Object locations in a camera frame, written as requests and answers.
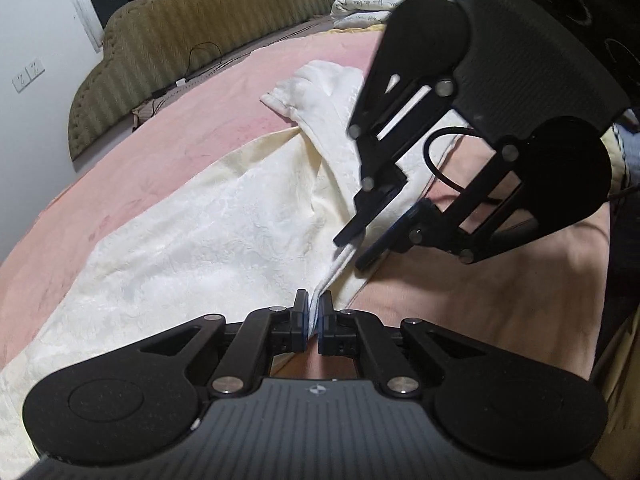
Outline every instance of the upholstered headboard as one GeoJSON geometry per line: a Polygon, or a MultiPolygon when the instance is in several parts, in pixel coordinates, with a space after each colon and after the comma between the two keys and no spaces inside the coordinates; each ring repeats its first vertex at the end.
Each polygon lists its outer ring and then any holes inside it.
{"type": "Polygon", "coordinates": [[[81,84],[71,105],[71,158],[188,70],[270,32],[327,14],[333,1],[129,2],[110,17],[104,31],[104,59],[81,84]]]}

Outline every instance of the electrical outlet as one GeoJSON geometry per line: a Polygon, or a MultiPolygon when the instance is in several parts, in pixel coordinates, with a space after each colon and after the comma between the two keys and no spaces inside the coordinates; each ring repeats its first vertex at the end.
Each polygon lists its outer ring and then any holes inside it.
{"type": "Polygon", "coordinates": [[[26,68],[27,74],[29,74],[32,81],[44,72],[44,67],[39,59],[31,61],[26,68]]]}
{"type": "Polygon", "coordinates": [[[18,75],[15,75],[14,78],[11,79],[11,82],[14,84],[15,91],[18,92],[18,94],[22,92],[25,86],[27,86],[31,82],[29,74],[27,73],[27,69],[23,68],[18,75]]]}

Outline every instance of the bed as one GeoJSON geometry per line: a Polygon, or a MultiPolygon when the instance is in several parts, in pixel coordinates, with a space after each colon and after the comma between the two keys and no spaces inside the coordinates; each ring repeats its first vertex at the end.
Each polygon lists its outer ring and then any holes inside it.
{"type": "MultiPolygon", "coordinates": [[[[227,153],[292,125],[260,102],[265,92],[315,59],[366,70],[380,33],[379,27],[331,31],[253,51],[163,106],[61,193],[0,267],[0,368],[18,355],[26,358],[20,352],[100,240],[227,153]]],[[[477,141],[461,140],[444,168],[464,185],[489,154],[477,141]]],[[[442,207],[452,199],[441,184],[428,193],[442,207]]],[[[433,250],[393,255],[352,306],[372,310],[388,324],[423,317],[586,378],[600,327],[608,249],[605,205],[576,226],[476,266],[461,268],[433,250]],[[519,273],[525,277],[513,286],[519,273]],[[488,293],[479,297],[487,284],[488,293]]]]}

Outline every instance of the wall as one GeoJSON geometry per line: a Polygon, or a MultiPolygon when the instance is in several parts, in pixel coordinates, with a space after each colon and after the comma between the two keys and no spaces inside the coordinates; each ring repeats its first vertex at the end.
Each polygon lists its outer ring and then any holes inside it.
{"type": "Polygon", "coordinates": [[[76,179],[66,126],[71,101],[100,61],[71,0],[0,0],[0,262],[40,211],[76,179]],[[20,94],[11,79],[39,58],[20,94]]]}

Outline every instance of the logo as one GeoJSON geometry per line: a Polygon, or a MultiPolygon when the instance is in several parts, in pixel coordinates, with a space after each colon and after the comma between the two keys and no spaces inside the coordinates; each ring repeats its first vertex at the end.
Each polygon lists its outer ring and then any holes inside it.
{"type": "Polygon", "coordinates": [[[327,393],[329,390],[322,386],[322,384],[316,384],[316,386],[312,386],[311,388],[309,388],[309,391],[316,397],[319,397],[322,394],[327,393]]]}

